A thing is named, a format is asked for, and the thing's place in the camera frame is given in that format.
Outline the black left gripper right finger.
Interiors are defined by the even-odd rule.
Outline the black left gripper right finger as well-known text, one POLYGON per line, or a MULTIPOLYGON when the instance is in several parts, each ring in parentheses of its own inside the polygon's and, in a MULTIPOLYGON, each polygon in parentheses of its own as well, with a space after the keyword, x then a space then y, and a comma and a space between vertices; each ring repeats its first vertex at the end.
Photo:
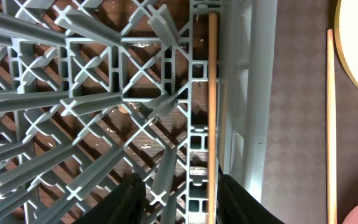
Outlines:
POLYGON ((218 213, 223 224, 284 224, 218 166, 218 213))

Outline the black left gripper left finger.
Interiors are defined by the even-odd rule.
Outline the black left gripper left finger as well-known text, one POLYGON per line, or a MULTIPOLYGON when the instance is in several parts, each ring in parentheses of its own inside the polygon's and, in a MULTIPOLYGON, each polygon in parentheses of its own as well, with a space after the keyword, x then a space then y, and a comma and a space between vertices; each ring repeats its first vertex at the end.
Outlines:
POLYGON ((145 201, 145 183, 132 173, 73 224, 141 224, 145 201))

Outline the wooden chopstick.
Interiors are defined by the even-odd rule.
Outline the wooden chopstick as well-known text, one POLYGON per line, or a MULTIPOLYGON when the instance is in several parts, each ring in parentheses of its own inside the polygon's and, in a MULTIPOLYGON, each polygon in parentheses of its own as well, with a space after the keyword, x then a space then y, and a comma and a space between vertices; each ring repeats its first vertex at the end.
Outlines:
POLYGON ((326 183, 327 223, 337 224, 337 131, 334 34, 326 31, 326 183))
POLYGON ((209 13, 208 19, 208 224, 215 224, 218 14, 209 13))

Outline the grey dishwasher rack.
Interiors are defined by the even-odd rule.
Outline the grey dishwasher rack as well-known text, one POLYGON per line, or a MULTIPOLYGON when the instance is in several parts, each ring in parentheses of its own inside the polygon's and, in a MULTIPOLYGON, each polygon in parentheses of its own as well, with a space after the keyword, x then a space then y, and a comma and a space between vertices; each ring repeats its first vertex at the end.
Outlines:
POLYGON ((208 223, 208 15, 218 166, 242 177, 251 35, 273 1, 0 1, 0 223, 73 223, 132 173, 141 223, 208 223))

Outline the brown serving tray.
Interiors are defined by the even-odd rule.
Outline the brown serving tray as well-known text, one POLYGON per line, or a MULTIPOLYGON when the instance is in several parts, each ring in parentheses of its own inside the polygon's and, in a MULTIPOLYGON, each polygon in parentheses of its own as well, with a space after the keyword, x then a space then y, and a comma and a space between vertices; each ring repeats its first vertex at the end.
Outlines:
MULTIPOLYGON (((326 31, 336 1, 279 0, 262 205, 326 223, 326 31)), ((335 64, 337 220, 358 206, 358 88, 335 64)))

